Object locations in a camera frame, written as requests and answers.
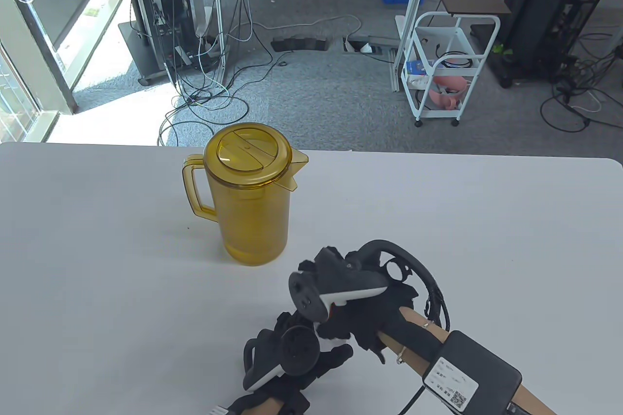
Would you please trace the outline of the person's right hand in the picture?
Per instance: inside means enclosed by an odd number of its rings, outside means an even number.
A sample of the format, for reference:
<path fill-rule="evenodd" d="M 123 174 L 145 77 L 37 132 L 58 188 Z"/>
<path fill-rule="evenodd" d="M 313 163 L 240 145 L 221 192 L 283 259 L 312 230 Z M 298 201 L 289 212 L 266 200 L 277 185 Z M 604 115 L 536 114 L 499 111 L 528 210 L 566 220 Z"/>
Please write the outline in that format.
<path fill-rule="evenodd" d="M 290 274 L 290 297 L 321 339 L 353 337 L 380 356 L 384 344 L 378 333 L 400 308 L 413 308 L 418 297 L 405 281 L 412 273 L 410 258 L 403 248 L 380 239 L 347 255 L 327 246 Z"/>

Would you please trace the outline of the person's left hand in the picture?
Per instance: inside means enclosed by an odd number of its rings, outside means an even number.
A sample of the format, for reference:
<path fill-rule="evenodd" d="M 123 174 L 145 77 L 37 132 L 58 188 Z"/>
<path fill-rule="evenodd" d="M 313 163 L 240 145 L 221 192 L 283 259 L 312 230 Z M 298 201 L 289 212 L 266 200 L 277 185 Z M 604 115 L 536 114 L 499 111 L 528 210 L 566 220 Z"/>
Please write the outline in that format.
<path fill-rule="evenodd" d="M 348 343 L 321 351 L 314 324 L 300 313 L 281 313 L 274 328 L 262 329 L 243 349 L 246 395 L 228 414 L 303 415 L 310 406 L 304 391 L 353 355 Z"/>

